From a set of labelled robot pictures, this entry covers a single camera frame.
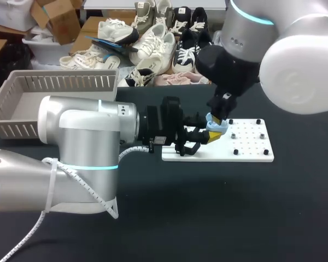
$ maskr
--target shoe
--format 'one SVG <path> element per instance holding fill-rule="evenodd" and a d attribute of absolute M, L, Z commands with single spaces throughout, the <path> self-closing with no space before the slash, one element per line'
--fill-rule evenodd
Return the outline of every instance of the shoe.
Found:
<path fill-rule="evenodd" d="M 169 70 L 175 52 L 175 45 L 176 41 L 173 33 L 167 33 L 163 39 L 156 38 L 156 45 L 151 56 L 160 56 L 162 58 L 162 68 L 159 70 L 158 75 Z"/>
<path fill-rule="evenodd" d="M 184 73 L 193 72 L 195 68 L 196 41 L 192 31 L 186 29 L 177 43 L 175 56 L 173 59 L 173 72 Z"/>
<path fill-rule="evenodd" d="M 196 59 L 198 57 L 199 51 L 208 45 L 214 45 L 214 43 L 212 41 L 212 38 L 210 37 L 209 32 L 207 30 L 203 30 L 199 33 L 198 39 L 196 42 L 196 51 L 195 51 Z"/>
<path fill-rule="evenodd" d="M 120 81 L 118 87 L 146 86 L 161 67 L 162 60 L 159 56 L 143 59 L 127 77 Z"/>
<path fill-rule="evenodd" d="M 118 19 L 107 19 L 98 24 L 97 37 L 118 45 L 130 45 L 138 40 L 138 32 Z"/>
<path fill-rule="evenodd" d="M 137 65 L 142 59 L 149 57 L 156 46 L 156 38 L 163 38 L 165 33 L 166 26 L 162 23 L 158 23 L 148 29 L 147 32 L 145 32 L 144 35 L 132 46 L 138 51 L 136 53 L 129 53 L 130 61 L 134 65 Z"/>
<path fill-rule="evenodd" d="M 153 25 L 155 6 L 154 0 L 135 3 L 136 16 L 131 26 L 136 28 L 139 34 L 144 34 Z"/>
<path fill-rule="evenodd" d="M 209 84 L 209 80 L 200 75 L 191 72 L 178 73 L 171 75 L 159 75 L 154 79 L 155 86 L 171 86 L 171 85 L 205 85 Z"/>
<path fill-rule="evenodd" d="M 163 23 L 167 28 L 172 27 L 173 6 L 170 0 L 160 0 L 155 9 L 155 24 Z"/>
<path fill-rule="evenodd" d="M 102 62 L 102 58 L 97 56 L 83 56 L 79 53 L 73 57 L 64 56 L 60 58 L 60 66 L 64 70 L 106 69 Z"/>
<path fill-rule="evenodd" d="M 196 33 L 208 30 L 208 16 L 204 8 L 198 7 L 195 9 L 192 15 L 192 26 L 190 29 Z"/>
<path fill-rule="evenodd" d="M 180 7 L 174 9 L 174 17 L 172 22 L 172 28 L 170 32 L 174 36 L 179 37 L 185 31 L 185 29 L 191 26 L 191 9 L 188 7 Z"/>

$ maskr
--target yellow object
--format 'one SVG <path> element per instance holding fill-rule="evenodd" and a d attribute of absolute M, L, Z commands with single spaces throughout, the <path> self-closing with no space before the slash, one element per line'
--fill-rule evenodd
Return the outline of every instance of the yellow object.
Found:
<path fill-rule="evenodd" d="M 222 123 L 222 120 L 219 120 L 216 116 L 213 116 L 213 115 L 212 115 L 212 117 L 213 117 L 213 121 L 214 121 L 215 123 L 217 123 L 217 124 L 221 124 L 221 123 Z"/>
<path fill-rule="evenodd" d="M 208 143 L 211 143 L 215 140 L 218 140 L 220 137 L 222 136 L 222 133 L 221 132 L 210 132 L 209 131 L 209 141 Z"/>

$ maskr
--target pink shoe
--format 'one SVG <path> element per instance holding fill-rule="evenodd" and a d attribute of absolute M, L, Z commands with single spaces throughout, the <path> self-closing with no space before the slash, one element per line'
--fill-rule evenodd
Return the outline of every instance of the pink shoe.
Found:
<path fill-rule="evenodd" d="M 209 84 L 209 80 L 200 74 L 191 72 L 172 75 L 160 75 L 154 80 L 155 86 Z"/>

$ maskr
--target black sneaker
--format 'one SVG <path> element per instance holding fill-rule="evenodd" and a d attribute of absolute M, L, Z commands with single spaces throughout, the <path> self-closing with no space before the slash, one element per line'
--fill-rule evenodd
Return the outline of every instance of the black sneaker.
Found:
<path fill-rule="evenodd" d="M 195 68 L 196 41 L 192 31 L 186 29 L 177 43 L 172 69 L 174 73 L 193 72 Z"/>
<path fill-rule="evenodd" d="M 162 59 L 158 56 L 142 59 L 118 84 L 118 87 L 146 86 L 159 72 L 162 67 Z"/>
<path fill-rule="evenodd" d="M 195 50 L 196 59 L 198 57 L 199 51 L 208 45 L 214 45 L 214 43 L 212 41 L 212 38 L 210 37 L 209 32 L 207 30 L 203 30 L 199 33 L 196 41 L 196 50 Z"/>
<path fill-rule="evenodd" d="M 193 12 L 192 15 L 192 26 L 191 30 L 200 33 L 203 30 L 209 30 L 208 29 L 208 16 L 204 8 L 198 7 Z"/>
<path fill-rule="evenodd" d="M 174 16 L 172 22 L 172 28 L 170 32 L 174 36 L 179 37 L 185 31 L 185 29 L 190 28 L 191 26 L 191 9 L 188 7 L 180 7 L 174 9 Z"/>

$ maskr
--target black table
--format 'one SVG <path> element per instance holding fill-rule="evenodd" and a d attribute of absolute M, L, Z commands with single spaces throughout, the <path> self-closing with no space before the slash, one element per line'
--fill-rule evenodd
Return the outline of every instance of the black table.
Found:
<path fill-rule="evenodd" d="M 213 87 L 119 90 L 139 110 L 179 96 L 185 113 L 205 114 Z M 133 153 L 120 163 L 118 220 L 107 213 L 50 213 L 10 262 L 328 261 L 328 112 L 282 111 L 255 86 L 235 118 L 263 118 L 273 163 L 175 163 Z M 0 148 L 58 157 L 38 141 Z M 0 259 L 39 216 L 0 213 Z"/>

